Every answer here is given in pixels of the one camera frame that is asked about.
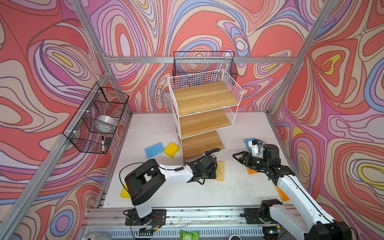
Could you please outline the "orange sponge with pale back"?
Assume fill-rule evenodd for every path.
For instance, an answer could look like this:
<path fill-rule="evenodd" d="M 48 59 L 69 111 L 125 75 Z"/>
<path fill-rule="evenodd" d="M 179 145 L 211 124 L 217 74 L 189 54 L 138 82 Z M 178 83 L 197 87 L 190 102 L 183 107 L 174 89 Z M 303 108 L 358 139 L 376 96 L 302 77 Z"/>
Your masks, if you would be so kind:
<path fill-rule="evenodd" d="M 223 182 L 224 181 L 224 175 L 225 175 L 225 163 L 222 161 L 217 161 L 217 169 L 216 169 L 216 181 Z"/>

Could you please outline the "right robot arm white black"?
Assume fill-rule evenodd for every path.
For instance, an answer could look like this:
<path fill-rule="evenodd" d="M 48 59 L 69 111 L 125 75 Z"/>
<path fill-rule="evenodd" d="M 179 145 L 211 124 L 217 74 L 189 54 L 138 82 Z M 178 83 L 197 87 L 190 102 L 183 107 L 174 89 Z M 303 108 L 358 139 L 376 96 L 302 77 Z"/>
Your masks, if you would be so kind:
<path fill-rule="evenodd" d="M 244 213 L 257 223 L 277 222 L 297 240 L 351 240 L 355 229 L 345 222 L 336 221 L 306 191 L 295 173 L 281 164 L 279 148 L 276 145 L 264 145 L 263 157 L 255 157 L 243 151 L 233 154 L 240 164 L 258 173 L 264 173 L 275 186 L 283 191 L 302 216 L 293 215 L 277 199 L 263 200 L 254 213 Z"/>

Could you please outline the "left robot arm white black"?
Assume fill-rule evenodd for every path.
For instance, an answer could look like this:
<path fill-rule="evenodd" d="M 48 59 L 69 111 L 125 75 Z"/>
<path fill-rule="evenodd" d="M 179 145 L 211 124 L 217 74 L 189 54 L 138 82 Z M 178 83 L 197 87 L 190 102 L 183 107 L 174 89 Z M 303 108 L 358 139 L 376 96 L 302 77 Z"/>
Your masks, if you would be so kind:
<path fill-rule="evenodd" d="M 179 166 L 162 165 L 155 159 L 127 165 L 126 167 L 133 165 L 138 167 L 127 174 L 123 180 L 122 173 L 119 173 L 119 180 L 130 195 L 138 217 L 144 219 L 152 214 L 152 206 L 148 201 L 166 182 L 203 185 L 206 179 L 216 179 L 218 161 L 214 153 L 220 150 L 220 148 L 211 149 L 204 152 L 200 158 L 184 162 Z"/>

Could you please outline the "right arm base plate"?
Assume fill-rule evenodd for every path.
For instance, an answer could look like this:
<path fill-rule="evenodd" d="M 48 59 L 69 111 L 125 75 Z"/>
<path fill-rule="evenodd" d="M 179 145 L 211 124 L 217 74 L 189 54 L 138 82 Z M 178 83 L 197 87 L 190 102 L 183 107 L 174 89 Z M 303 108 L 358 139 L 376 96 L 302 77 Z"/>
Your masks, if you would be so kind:
<path fill-rule="evenodd" d="M 244 212 L 240 214 L 241 217 L 246 219 L 248 225 L 256 224 L 278 224 L 275 220 L 262 218 L 259 208 L 245 208 Z"/>

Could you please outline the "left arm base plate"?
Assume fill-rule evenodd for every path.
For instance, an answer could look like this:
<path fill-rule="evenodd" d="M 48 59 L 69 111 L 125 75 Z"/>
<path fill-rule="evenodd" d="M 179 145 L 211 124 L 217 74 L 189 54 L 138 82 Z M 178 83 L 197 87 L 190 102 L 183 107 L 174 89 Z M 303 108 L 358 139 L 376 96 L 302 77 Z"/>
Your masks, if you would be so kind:
<path fill-rule="evenodd" d="M 143 218 L 140 218 L 136 209 L 123 211 L 126 217 L 126 226 L 152 226 L 161 227 L 166 223 L 167 211 L 165 209 L 155 209 Z"/>

